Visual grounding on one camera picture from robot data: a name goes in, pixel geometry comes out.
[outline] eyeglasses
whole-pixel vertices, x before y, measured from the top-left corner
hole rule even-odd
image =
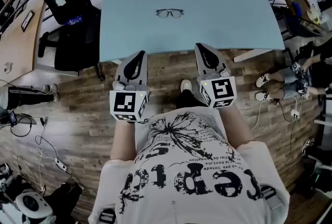
[[[184,15],[182,9],[169,8],[169,9],[159,9],[159,10],[157,10],[156,16],[159,16],[160,18],[165,19],[165,18],[168,17],[169,13],[171,13],[172,17],[174,17],[176,19],[178,19],[179,17]]]

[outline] light blue table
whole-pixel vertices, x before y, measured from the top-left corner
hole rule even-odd
[[[157,9],[183,9],[178,19],[161,19]],[[103,0],[100,61],[147,53],[216,49],[283,50],[268,0]]]

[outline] white sneaker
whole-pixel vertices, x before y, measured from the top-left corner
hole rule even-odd
[[[52,95],[54,96],[53,101],[54,101],[54,102],[59,102],[60,97],[59,97],[59,94],[58,94],[58,92],[59,92],[59,88],[58,88],[58,86],[55,85],[55,84],[52,84],[52,85],[50,86],[50,92],[51,92]]]
[[[270,74],[264,74],[264,75],[262,75],[261,77],[259,77],[259,78],[256,80],[256,87],[260,88],[260,87],[262,87],[265,83],[269,82],[269,81],[270,81],[269,75],[270,75]]]
[[[52,92],[52,93],[58,93],[58,92],[59,92],[59,88],[58,88],[58,86],[55,85],[55,84],[52,84],[52,85],[50,86],[50,92]]]
[[[258,100],[258,101],[269,100],[269,99],[271,99],[270,93],[267,93],[267,92],[257,92],[255,94],[255,99]]]
[[[49,93],[50,90],[51,90],[50,85],[44,85],[44,86],[43,86],[43,90],[42,90],[43,93]]]
[[[184,79],[184,80],[182,80],[182,82],[181,82],[181,87],[180,87],[181,92],[183,92],[185,89],[191,91],[191,88],[192,88],[192,85],[191,85],[190,80],[188,80],[188,79]]]

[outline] person's leg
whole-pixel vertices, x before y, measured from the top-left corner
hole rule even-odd
[[[176,108],[188,108],[188,107],[207,107],[204,103],[200,102],[194,97],[191,92],[191,82],[189,80],[183,80],[181,83],[181,94],[176,98]]]
[[[70,190],[68,194],[65,196],[65,209],[64,209],[64,215],[70,216],[72,211],[74,210],[74,207],[77,204],[77,201],[80,197],[80,195],[83,193],[82,188],[75,183],[74,188]]]
[[[294,82],[290,85],[285,85],[283,88],[280,88],[274,92],[257,92],[255,94],[255,99],[258,101],[264,101],[269,99],[279,99],[286,100],[290,97],[295,97],[298,95],[297,92],[297,82]]]
[[[43,93],[39,90],[27,88],[8,88],[8,106],[7,110],[14,109],[21,105],[33,105],[42,102],[51,102],[55,98],[55,94]]]
[[[312,156],[320,160],[324,165],[331,165],[332,162],[332,150],[322,150],[316,146],[307,146],[304,150],[307,156]]]
[[[55,215],[62,210],[62,205],[65,203],[66,194],[70,191],[71,186],[67,183],[63,183],[52,194],[44,197],[45,201],[52,207]]]
[[[296,75],[291,67],[281,69],[273,74],[264,74],[256,80],[256,86],[262,87],[270,80],[275,80],[282,83],[293,83],[297,80]]]

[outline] picture frame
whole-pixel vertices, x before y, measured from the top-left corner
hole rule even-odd
[[[35,15],[35,12],[30,10],[29,13],[26,15],[25,19],[23,20],[21,24],[22,31],[25,32],[27,26],[29,25],[30,21],[32,20],[33,16]]]

